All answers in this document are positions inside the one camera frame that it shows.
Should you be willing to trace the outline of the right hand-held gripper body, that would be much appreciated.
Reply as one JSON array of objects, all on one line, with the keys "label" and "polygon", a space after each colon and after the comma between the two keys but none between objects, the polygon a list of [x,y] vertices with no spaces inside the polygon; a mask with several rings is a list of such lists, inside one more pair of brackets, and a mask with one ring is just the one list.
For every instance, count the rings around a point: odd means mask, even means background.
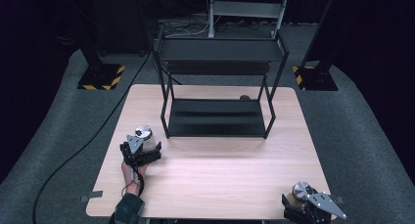
[{"label": "right hand-held gripper body", "polygon": [[294,198],[289,202],[290,207],[283,215],[296,224],[331,224],[332,216],[347,219],[347,215],[325,193],[309,196],[302,206],[295,206]]}]

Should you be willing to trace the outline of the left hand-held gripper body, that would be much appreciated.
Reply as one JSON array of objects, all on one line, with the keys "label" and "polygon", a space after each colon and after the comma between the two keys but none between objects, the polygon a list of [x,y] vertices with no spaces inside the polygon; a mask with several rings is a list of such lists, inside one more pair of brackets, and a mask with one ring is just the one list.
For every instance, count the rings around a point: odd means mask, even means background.
[{"label": "left hand-held gripper body", "polygon": [[157,152],[156,148],[148,152],[144,152],[144,140],[139,137],[127,135],[125,142],[128,143],[129,150],[122,153],[122,155],[127,165],[140,167],[161,158],[161,152]]}]

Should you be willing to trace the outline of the person's left hand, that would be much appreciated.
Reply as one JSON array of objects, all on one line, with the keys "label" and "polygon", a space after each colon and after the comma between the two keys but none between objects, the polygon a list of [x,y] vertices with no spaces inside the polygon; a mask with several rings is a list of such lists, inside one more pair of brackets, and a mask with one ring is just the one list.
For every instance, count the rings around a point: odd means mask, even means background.
[{"label": "person's left hand", "polygon": [[121,164],[121,171],[125,183],[123,190],[125,193],[134,196],[139,196],[142,193],[147,168],[148,164],[137,167],[136,169],[133,169],[125,162]]}]

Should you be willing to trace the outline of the grey metal frame stand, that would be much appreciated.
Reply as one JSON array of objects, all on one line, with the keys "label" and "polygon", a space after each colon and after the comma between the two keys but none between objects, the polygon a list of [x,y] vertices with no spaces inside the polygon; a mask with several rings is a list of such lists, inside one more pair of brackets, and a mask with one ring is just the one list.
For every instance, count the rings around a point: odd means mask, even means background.
[{"label": "grey metal frame stand", "polygon": [[270,31],[272,38],[280,29],[288,0],[279,3],[254,3],[208,0],[208,38],[214,37],[214,17],[248,17],[272,19],[276,21],[274,30]]}]

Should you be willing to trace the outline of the black two-tier metal shelf rack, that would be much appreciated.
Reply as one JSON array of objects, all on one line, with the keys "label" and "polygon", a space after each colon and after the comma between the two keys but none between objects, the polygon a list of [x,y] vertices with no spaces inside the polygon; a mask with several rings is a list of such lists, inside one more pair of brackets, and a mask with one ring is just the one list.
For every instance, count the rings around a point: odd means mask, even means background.
[{"label": "black two-tier metal shelf rack", "polygon": [[[276,119],[273,98],[290,51],[280,33],[274,38],[168,38],[160,30],[153,43],[163,96],[161,123],[170,137],[262,137]],[[271,65],[278,63],[272,85]],[[210,97],[178,98],[175,75],[260,76],[258,94],[248,101]]]}]

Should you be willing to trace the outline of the black stand with striped base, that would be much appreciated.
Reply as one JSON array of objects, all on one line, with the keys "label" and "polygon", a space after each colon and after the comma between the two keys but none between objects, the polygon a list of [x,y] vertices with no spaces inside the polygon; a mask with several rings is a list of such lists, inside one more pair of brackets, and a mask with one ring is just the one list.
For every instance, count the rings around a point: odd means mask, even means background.
[{"label": "black stand with striped base", "polygon": [[303,91],[337,91],[338,87],[330,74],[330,67],[334,59],[334,50],[329,47],[323,59],[319,61],[316,67],[307,67],[308,58],[315,48],[315,42],[322,34],[321,29],[326,21],[334,0],[329,0],[321,17],[320,23],[314,33],[309,47],[304,55],[301,64],[296,68],[296,81],[300,90]]},{"label": "black stand with striped base", "polygon": [[75,8],[73,17],[77,19],[77,42],[88,64],[87,70],[78,81],[78,89],[111,90],[115,89],[124,71],[120,64],[104,64],[95,49],[95,35],[91,28],[87,28],[84,20],[95,24],[93,0],[85,0],[81,8]]}]

